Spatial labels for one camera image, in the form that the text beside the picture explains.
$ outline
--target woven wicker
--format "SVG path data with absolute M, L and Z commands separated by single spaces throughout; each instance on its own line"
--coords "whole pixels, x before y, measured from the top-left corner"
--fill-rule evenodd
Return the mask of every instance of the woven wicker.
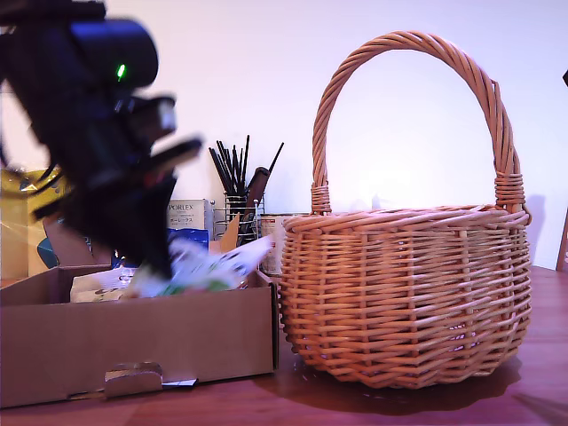
M 496 205 L 331 214 L 329 116 L 351 74 L 394 49 L 443 60 L 477 96 L 493 139 Z M 280 286 L 284 330 L 306 364 L 374 388 L 421 388 L 489 375 L 517 353 L 531 312 L 531 216 L 497 82 L 435 35 L 378 37 L 327 86 L 312 153 L 312 214 L 285 223 Z

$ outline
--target pen holder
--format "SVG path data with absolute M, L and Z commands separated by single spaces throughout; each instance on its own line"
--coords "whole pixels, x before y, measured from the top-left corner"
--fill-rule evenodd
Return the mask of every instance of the pen holder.
M 255 208 L 252 215 L 247 212 L 246 195 L 227 195 L 225 193 L 225 206 L 215 209 L 215 222 L 213 233 L 215 240 L 219 240 L 225 233 L 229 223 L 241 214 L 237 245 L 257 240 L 260 237 L 260 216 L 264 213 L 264 195 L 260 200 L 255 200 Z

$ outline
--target table surface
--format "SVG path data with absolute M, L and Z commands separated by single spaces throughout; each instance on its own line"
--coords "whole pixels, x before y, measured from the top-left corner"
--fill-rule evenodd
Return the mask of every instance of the table surface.
M 274 375 L 192 390 L 6 409 L 2 426 L 568 425 L 568 274 L 532 269 L 532 324 L 488 377 L 421 390 L 372 390 L 304 365 L 288 343 Z

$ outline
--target paper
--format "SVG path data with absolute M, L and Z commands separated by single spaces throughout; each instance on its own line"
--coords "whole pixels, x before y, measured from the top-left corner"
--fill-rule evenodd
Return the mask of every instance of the paper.
M 71 302 L 118 300 L 130 284 L 135 268 L 116 268 L 73 278 Z

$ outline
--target packaged item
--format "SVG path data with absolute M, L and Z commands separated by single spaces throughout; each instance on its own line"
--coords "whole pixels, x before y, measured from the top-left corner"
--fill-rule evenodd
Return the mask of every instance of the packaged item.
M 173 278 L 167 280 L 148 265 L 140 266 L 126 291 L 127 297 L 155 297 L 197 291 L 238 288 L 272 248 L 264 237 L 228 253 L 211 255 L 199 244 L 175 239 L 170 243 Z
M 213 235 L 213 206 L 209 200 L 171 200 L 168 228 L 207 229 Z

